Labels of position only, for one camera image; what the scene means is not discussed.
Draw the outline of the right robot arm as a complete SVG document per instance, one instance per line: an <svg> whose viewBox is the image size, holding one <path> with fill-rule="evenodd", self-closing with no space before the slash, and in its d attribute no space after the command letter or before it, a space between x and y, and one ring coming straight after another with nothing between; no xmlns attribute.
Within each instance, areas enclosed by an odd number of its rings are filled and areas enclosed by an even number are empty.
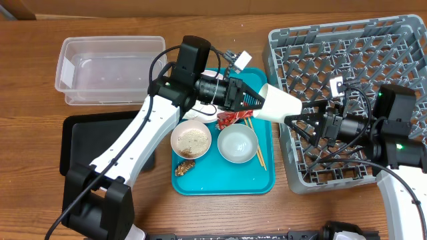
<svg viewBox="0 0 427 240"><path fill-rule="evenodd" d="M284 123L311 145L320 139L343 146L316 159L306 167L309 173L317 165L359 163L372 168L384 198L390 236L394 239L426 238L426 200L414 183L426 181L426 146L410 138L412 112L416 105L414 90L385 84L376 102L367 104L367 116L345 115L339 107L328 108L325 100L308 103L316 113L290 115Z"/></svg>

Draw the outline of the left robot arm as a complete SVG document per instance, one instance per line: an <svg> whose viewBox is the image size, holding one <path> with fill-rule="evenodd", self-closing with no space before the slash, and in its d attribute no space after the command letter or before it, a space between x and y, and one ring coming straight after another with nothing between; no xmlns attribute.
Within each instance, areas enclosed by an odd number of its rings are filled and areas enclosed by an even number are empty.
<svg viewBox="0 0 427 240"><path fill-rule="evenodd" d="M201 37L186 35L176 61L167 63L149 87L142 108L119 138L88 166L76 164L65 178L59 224L90 239L147 239L134 224L132 187L161 140L196 101L225 111L261 109L265 99L241 79L251 61L246 51L222 53Z"/></svg>

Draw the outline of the red snack wrapper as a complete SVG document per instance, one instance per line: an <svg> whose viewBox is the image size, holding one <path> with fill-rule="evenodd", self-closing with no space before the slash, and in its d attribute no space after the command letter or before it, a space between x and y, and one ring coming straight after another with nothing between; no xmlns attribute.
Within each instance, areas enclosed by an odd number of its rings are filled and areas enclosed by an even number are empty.
<svg viewBox="0 0 427 240"><path fill-rule="evenodd" d="M239 112L224 111L224 112L218 113L216 128L219 130L223 130L226 127L236 123L238 120L244 119L246 117L251 117L252 115L253 115L252 110L239 111Z"/></svg>

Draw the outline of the white paper cup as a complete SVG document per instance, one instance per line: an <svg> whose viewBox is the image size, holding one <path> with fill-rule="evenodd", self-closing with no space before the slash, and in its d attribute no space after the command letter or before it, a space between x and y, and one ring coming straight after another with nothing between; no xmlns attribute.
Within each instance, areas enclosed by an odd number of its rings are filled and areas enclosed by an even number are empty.
<svg viewBox="0 0 427 240"><path fill-rule="evenodd" d="M261 109L253 110L256 119L284 123L287 116L302 112L302 102L298 98L273 85L264 84L258 94L264 98L264 104Z"/></svg>

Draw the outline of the grey-white bowl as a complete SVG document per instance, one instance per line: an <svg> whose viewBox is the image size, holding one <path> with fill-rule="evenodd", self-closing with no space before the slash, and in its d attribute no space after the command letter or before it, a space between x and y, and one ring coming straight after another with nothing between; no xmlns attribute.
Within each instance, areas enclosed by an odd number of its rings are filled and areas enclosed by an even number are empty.
<svg viewBox="0 0 427 240"><path fill-rule="evenodd" d="M258 151L258 137L247 125L233 124L220 131L218 149L221 156L231 163L246 163Z"/></svg>

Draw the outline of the pink bowl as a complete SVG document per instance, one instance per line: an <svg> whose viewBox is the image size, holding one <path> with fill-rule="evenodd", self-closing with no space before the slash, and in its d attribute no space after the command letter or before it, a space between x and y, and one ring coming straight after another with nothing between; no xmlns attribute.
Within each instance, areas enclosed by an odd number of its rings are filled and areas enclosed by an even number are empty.
<svg viewBox="0 0 427 240"><path fill-rule="evenodd" d="M212 138L207 125L195 120L179 123L171 133L173 152L184 159L197 159L207 153Z"/></svg>

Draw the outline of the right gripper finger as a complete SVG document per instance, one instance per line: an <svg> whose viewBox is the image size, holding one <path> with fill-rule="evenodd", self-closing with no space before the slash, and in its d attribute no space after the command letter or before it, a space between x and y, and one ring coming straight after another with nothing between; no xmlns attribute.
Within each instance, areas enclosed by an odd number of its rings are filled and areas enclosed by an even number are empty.
<svg viewBox="0 0 427 240"><path fill-rule="evenodd" d="M310 145L318 146L324 130L324 115L322 113L290 115L285 117L284 123Z"/></svg>
<svg viewBox="0 0 427 240"><path fill-rule="evenodd" d="M326 109L326 107L328 106L328 100L327 99L323 99L323 100L316 100L316 101L312 101L312 102L307 102L307 103L302 103L302 108L311 108L311 107L317 107L318 109Z"/></svg>

